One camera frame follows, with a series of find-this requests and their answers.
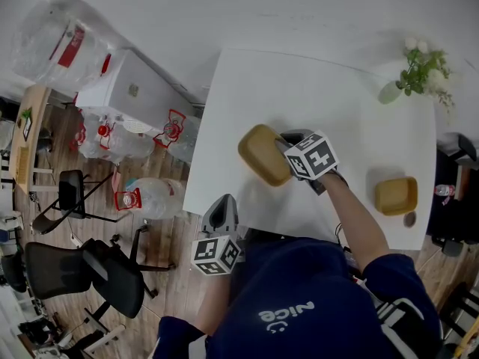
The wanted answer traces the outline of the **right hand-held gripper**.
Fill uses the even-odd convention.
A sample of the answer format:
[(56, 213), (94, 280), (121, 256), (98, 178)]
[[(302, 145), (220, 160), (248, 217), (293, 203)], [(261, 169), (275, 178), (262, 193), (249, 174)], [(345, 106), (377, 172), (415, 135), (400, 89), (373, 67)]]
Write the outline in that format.
[(284, 154), (291, 173), (300, 181), (306, 181), (316, 195), (326, 191), (320, 178), (338, 173), (338, 157), (327, 136), (317, 130), (293, 129), (280, 134), (275, 145)]

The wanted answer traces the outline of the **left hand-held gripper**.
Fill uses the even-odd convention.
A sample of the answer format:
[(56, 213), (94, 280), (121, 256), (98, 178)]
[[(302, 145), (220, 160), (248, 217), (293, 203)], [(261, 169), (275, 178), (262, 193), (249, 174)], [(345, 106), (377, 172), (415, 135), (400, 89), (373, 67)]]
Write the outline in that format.
[[(224, 194), (204, 214), (201, 231), (208, 236), (231, 235), (238, 224), (237, 202)], [(191, 264), (205, 275), (226, 275), (233, 271), (240, 253), (230, 236), (199, 239), (192, 243)]]

